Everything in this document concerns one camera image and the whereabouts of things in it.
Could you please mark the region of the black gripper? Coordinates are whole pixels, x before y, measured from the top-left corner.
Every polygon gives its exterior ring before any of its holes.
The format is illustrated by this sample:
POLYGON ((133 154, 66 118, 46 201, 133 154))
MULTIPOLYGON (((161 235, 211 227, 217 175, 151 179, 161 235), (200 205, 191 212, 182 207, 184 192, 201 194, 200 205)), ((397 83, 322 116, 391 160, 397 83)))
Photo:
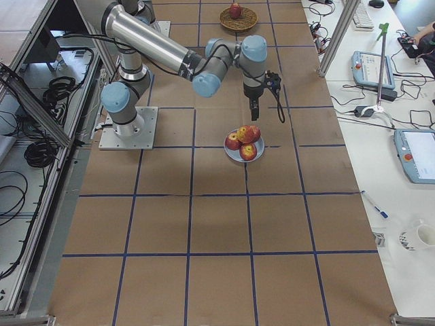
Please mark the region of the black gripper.
POLYGON ((251 120, 259 118, 260 108, 258 99, 263 95, 265 89, 269 90, 277 101, 279 100, 281 78, 277 73, 267 70, 258 77, 243 74, 243 91, 245 96, 249 98, 251 120))

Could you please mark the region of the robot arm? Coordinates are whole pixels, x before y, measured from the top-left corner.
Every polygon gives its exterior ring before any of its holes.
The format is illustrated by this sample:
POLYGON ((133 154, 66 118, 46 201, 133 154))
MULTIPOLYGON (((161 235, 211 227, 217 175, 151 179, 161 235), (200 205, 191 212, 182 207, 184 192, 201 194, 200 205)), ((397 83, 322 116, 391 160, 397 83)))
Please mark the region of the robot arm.
POLYGON ((260 35, 241 42, 210 39, 201 57, 152 28, 128 1, 76 1, 84 20, 119 46, 155 60, 191 82, 201 97, 210 98, 220 88, 230 67, 243 73, 243 93, 249 99, 251 119, 259 118, 259 98, 269 90, 279 99, 281 79, 266 70, 267 43, 260 35))

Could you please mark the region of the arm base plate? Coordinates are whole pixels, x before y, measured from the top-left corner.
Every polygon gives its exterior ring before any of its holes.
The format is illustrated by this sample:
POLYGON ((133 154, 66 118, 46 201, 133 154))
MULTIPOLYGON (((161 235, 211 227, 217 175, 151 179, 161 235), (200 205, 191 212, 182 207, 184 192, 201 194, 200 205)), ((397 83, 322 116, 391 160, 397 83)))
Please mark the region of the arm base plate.
POLYGON ((136 107, 135 120, 127 125, 112 122, 108 115, 101 134, 99 149, 127 150, 153 149, 156 123, 158 120, 157 107, 136 107))
POLYGON ((150 24, 150 26, 158 31, 159 33, 165 35, 166 37, 169 37, 170 30, 171 30, 171 22, 168 20, 161 21, 156 20, 153 23, 150 24))

